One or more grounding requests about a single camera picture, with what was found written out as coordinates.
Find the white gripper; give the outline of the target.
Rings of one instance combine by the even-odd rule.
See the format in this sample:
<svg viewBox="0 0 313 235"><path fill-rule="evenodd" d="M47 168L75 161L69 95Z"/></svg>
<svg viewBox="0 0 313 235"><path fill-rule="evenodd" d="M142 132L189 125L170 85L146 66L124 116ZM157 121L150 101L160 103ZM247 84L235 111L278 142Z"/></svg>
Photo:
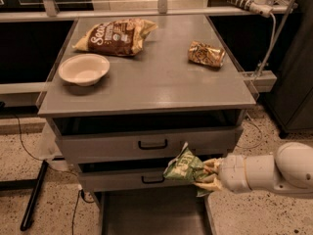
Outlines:
<svg viewBox="0 0 313 235"><path fill-rule="evenodd" d="M207 191L220 191L224 188L233 193L246 193L250 188L246 179L246 159L242 155L229 154L225 158L209 159L203 162L204 171L218 173L219 179L212 182L196 182L195 185Z"/></svg>

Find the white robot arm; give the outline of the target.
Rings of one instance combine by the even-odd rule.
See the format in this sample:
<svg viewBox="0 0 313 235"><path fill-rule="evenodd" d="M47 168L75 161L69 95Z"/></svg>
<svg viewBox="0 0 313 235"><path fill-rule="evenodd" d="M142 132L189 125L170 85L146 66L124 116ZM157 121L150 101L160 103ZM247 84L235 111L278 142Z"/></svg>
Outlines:
<svg viewBox="0 0 313 235"><path fill-rule="evenodd" d="M297 142L282 145L264 156L229 154L208 162L217 175L195 182L207 191L227 189L233 193L266 190L276 195L313 198L313 148Z"/></svg>

